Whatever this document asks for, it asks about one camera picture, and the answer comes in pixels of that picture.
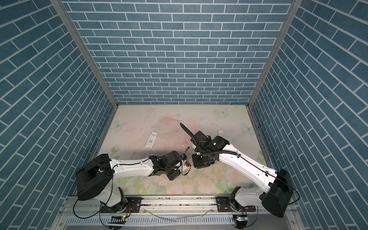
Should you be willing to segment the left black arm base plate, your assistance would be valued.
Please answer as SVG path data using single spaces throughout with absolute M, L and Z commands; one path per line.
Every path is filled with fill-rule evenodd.
M 125 201 L 108 207 L 102 205 L 102 213 L 139 213 L 141 207 L 142 198 L 141 197 L 126 197 Z

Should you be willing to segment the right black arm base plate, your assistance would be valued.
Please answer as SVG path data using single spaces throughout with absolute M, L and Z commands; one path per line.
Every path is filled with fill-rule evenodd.
M 218 212 L 256 212 L 256 206 L 241 206 L 234 198 L 228 196 L 215 197 Z

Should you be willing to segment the white remote with display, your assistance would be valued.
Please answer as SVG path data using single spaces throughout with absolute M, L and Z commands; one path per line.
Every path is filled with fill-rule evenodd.
M 182 161 L 182 166 L 180 167 L 180 171 L 182 174 L 186 174 L 190 171 L 190 168 L 191 168 L 191 165 L 190 165 L 190 162 L 185 160 L 185 161 Z

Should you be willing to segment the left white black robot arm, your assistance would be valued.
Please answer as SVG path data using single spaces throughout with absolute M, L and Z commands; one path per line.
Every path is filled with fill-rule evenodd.
M 108 207 L 126 203 L 123 189 L 114 180 L 132 176 L 166 175 L 170 181 L 190 171 L 186 155 L 172 151 L 140 160 L 116 160 L 101 154 L 76 171 L 79 201 L 97 199 Z

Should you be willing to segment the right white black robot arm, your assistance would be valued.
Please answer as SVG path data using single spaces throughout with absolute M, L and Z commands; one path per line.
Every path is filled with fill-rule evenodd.
M 284 169 L 277 171 L 258 163 L 221 136 L 212 139 L 201 131 L 189 133 L 189 136 L 195 150 L 192 160 L 196 169 L 209 167 L 219 161 L 256 184 L 257 187 L 253 189 L 238 186 L 233 190 L 229 202 L 234 210 L 245 206 L 263 206 L 272 215 L 284 217 L 296 191 L 289 172 Z

